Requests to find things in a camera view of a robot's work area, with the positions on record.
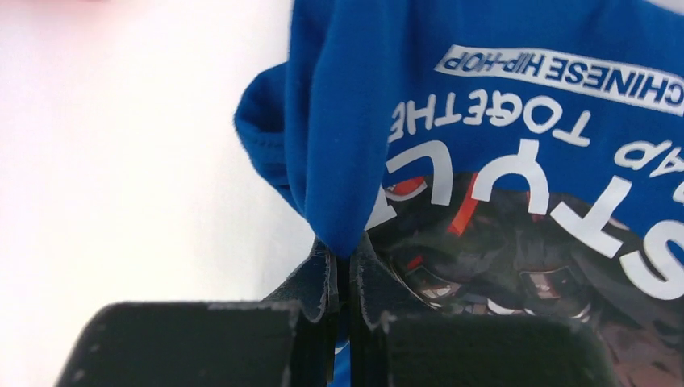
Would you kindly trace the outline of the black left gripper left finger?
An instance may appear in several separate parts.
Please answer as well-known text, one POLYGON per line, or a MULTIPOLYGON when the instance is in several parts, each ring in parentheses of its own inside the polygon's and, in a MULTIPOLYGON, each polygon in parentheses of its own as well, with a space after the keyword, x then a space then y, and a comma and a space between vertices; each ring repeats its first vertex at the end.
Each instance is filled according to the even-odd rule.
POLYGON ((250 302, 117 302, 85 325, 59 386, 325 386, 340 312, 336 258, 319 241, 250 302))

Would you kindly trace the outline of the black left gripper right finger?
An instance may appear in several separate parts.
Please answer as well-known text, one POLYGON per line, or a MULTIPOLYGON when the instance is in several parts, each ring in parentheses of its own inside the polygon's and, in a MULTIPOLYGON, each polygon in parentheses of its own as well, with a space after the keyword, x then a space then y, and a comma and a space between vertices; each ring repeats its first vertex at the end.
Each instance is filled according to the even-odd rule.
POLYGON ((603 346, 581 323, 446 314, 422 303, 367 236, 350 258, 354 386, 615 386, 603 346))

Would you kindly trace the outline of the blue t-shirt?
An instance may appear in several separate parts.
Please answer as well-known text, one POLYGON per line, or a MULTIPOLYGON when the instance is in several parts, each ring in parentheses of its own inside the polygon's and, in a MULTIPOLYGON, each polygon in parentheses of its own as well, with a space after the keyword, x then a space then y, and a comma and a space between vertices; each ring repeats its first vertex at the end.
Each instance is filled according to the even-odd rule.
POLYGON ((431 309, 581 323, 683 383, 683 14, 650 1, 297 1, 244 91, 255 170, 431 309))

